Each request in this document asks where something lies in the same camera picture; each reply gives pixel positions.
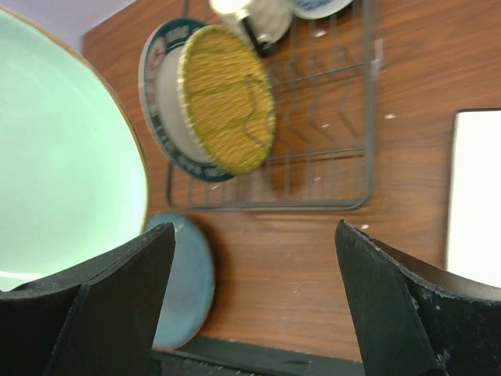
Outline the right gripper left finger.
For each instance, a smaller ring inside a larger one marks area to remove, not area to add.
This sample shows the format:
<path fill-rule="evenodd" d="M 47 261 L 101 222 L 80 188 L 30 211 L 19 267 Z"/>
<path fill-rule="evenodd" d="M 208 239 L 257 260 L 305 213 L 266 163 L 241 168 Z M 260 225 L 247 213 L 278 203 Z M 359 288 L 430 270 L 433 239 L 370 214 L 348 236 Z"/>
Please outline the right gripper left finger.
<path fill-rule="evenodd" d="M 175 254 L 166 222 L 1 294 L 3 375 L 144 375 Z"/>

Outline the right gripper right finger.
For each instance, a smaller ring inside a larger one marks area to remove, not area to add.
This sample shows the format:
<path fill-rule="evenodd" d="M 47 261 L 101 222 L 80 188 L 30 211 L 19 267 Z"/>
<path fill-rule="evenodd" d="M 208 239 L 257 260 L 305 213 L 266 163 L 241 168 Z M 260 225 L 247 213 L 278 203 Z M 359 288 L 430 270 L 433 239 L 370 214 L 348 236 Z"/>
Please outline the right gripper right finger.
<path fill-rule="evenodd" d="M 500 289 L 341 220 L 337 260 L 367 375 L 498 375 Z"/>

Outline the dark plate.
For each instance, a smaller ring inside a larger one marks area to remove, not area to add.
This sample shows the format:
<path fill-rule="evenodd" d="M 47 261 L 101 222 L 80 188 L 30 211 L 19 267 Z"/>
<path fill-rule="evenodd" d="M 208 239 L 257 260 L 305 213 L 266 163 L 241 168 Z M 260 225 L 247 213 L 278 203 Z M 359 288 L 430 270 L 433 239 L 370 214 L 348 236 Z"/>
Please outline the dark plate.
<path fill-rule="evenodd" d="M 211 309 L 214 262 L 206 237 L 188 217 L 159 212 L 150 216 L 147 228 L 163 222 L 175 228 L 175 255 L 153 345 L 176 349 L 197 334 Z"/>

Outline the green plate with flower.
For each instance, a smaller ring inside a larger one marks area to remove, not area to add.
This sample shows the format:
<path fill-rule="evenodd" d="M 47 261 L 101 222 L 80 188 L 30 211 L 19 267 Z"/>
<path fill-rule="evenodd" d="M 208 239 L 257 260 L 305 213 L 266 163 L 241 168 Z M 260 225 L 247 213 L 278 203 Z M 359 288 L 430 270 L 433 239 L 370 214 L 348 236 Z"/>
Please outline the green plate with flower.
<path fill-rule="evenodd" d="M 148 186 L 117 95 L 79 53 L 1 11 L 1 289 L 138 236 Z"/>

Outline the yellow woven bamboo plate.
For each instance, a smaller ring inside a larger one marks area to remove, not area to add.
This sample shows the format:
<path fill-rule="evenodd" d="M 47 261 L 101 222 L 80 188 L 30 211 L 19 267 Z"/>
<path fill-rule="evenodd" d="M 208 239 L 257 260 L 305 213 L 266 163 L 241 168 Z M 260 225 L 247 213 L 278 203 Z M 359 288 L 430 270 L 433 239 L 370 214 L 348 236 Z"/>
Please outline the yellow woven bamboo plate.
<path fill-rule="evenodd" d="M 276 103 L 265 66 L 239 35 L 213 24 L 188 38 L 178 97 L 189 134 L 211 163 L 242 175 L 265 162 L 276 135 Z"/>

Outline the white plate teal lettered rim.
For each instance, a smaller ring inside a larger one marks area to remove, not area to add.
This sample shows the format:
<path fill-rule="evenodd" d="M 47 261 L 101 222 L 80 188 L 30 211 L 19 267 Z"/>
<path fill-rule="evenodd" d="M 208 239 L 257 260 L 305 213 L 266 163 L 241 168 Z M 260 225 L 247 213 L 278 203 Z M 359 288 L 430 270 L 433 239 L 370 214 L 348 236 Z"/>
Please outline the white plate teal lettered rim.
<path fill-rule="evenodd" d="M 205 25 L 202 20 L 179 17 L 150 34 L 139 61 L 139 98 L 143 117 L 170 162 L 196 179 L 220 183 L 233 175 L 213 164 L 193 141 L 178 97 L 177 70 L 182 48 Z"/>

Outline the blue floral white bowl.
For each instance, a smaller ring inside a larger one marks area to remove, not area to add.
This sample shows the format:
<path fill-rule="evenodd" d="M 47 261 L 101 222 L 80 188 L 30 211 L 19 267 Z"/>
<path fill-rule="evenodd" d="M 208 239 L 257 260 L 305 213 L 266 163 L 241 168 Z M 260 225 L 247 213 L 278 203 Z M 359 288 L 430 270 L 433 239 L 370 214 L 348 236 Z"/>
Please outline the blue floral white bowl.
<path fill-rule="evenodd" d="M 353 3 L 353 0 L 297 0 L 294 15 L 303 20 L 332 16 Z"/>

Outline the cream ceramic mug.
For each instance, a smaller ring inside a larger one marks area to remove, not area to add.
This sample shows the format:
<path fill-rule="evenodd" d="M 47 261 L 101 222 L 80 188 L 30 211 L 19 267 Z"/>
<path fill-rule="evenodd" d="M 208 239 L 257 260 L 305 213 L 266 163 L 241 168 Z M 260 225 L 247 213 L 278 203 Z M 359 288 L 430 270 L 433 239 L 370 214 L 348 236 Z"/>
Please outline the cream ceramic mug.
<path fill-rule="evenodd" d="M 292 23 L 295 1 L 210 0 L 209 5 L 221 22 L 267 58 Z"/>

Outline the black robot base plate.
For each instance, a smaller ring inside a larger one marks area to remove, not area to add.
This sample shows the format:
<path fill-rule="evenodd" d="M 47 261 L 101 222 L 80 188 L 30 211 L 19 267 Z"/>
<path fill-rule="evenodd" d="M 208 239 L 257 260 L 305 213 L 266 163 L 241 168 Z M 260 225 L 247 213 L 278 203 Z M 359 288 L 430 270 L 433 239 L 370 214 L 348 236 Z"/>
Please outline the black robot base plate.
<path fill-rule="evenodd" d="M 150 353 L 148 375 L 364 375 L 353 360 L 196 336 L 179 349 Z"/>

